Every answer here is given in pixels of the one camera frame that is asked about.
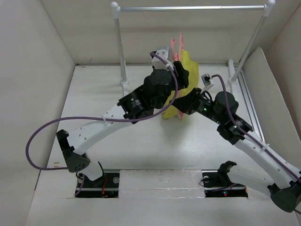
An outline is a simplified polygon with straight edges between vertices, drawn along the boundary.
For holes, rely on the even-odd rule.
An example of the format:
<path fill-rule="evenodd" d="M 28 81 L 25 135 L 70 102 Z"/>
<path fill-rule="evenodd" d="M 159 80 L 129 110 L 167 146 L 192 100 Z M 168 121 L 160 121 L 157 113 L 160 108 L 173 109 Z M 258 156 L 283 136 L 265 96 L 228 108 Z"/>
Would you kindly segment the pink clothes hanger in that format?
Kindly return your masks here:
<path fill-rule="evenodd" d="M 179 43 L 178 43 L 178 51 L 177 52 L 175 51 L 175 43 L 176 43 L 175 39 L 172 39 L 171 42 L 170 42 L 170 49 L 171 49 L 171 53 L 172 53 L 172 62 L 181 61 L 182 50 L 183 50 L 183 47 L 184 47 L 182 32 L 180 32 Z M 177 116 L 180 120 L 184 119 L 183 113 L 179 110 L 176 110 L 175 108 L 173 108 L 173 116 Z"/>

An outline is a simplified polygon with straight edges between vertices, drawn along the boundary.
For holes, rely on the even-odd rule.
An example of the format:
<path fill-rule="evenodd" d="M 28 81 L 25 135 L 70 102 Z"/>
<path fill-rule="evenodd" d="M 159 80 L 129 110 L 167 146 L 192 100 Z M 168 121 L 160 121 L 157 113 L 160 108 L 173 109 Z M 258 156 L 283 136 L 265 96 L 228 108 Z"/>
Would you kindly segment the yellow trousers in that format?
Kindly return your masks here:
<path fill-rule="evenodd" d="M 189 94 L 193 88 L 198 87 L 199 83 L 199 72 L 198 72 L 198 63 L 192 61 L 190 59 L 190 54 L 188 51 L 182 49 L 181 57 L 177 53 L 172 53 L 172 59 L 174 61 L 180 59 L 181 64 L 183 65 L 184 69 L 189 72 L 189 85 L 185 89 L 181 89 L 178 91 L 177 98 L 184 97 L 185 95 Z M 179 119 L 184 119 L 184 113 L 177 110 L 174 106 L 170 106 L 166 111 L 162 113 L 162 119 L 167 120 L 174 116 L 177 116 Z"/>

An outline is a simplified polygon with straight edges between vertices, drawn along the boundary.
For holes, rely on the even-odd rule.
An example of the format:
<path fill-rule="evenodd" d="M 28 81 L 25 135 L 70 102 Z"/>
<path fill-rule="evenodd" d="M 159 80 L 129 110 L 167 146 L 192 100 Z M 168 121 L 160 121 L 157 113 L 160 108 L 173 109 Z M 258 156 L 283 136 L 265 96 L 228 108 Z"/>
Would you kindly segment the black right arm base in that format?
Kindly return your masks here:
<path fill-rule="evenodd" d="M 231 182 L 228 177 L 230 169 L 236 165 L 233 161 L 226 161 L 220 165 L 219 169 L 203 169 L 201 171 L 202 179 L 199 185 L 204 188 L 206 198 L 248 198 L 246 187 Z"/>

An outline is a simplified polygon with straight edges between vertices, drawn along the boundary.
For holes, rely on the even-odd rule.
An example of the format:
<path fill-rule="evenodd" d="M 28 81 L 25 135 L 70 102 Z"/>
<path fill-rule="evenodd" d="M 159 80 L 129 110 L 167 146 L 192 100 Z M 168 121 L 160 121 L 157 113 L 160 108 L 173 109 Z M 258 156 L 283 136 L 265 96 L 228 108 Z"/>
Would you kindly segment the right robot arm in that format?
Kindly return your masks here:
<path fill-rule="evenodd" d="M 265 174 L 227 161 L 218 169 L 217 179 L 227 186 L 231 183 L 245 185 L 261 192 L 285 212 L 293 212 L 301 201 L 301 171 L 289 164 L 257 136 L 252 126 L 236 115 L 238 102 L 227 92 L 219 92 L 214 100 L 206 99 L 200 88 L 173 102 L 181 112 L 199 113 L 218 124 L 222 138 L 246 153 Z"/>

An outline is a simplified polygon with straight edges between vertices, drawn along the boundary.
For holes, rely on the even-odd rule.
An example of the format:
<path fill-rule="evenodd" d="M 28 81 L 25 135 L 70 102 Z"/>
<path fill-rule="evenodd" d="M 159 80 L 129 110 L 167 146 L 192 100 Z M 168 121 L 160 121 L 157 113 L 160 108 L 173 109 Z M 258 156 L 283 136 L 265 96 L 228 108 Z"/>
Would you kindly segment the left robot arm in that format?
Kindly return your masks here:
<path fill-rule="evenodd" d="M 104 171 L 99 163 L 90 160 L 87 151 L 115 131 L 150 118 L 155 109 L 165 106 L 172 91 L 187 88 L 188 84 L 189 71 L 176 61 L 172 71 L 167 68 L 153 70 L 141 86 L 121 98 L 100 121 L 90 122 L 71 132 L 59 130 L 56 138 L 67 170 L 80 172 L 93 186 L 101 186 L 105 180 Z"/>

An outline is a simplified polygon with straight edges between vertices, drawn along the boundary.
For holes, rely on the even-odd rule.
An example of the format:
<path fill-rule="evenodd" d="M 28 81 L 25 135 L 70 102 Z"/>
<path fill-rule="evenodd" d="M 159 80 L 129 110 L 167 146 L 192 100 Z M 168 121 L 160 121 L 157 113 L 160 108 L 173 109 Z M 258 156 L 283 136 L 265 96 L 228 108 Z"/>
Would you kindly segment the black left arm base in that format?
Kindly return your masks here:
<path fill-rule="evenodd" d="M 120 170 L 103 169 L 99 163 L 103 175 L 91 181 L 82 173 L 77 172 L 76 198 L 118 198 Z"/>

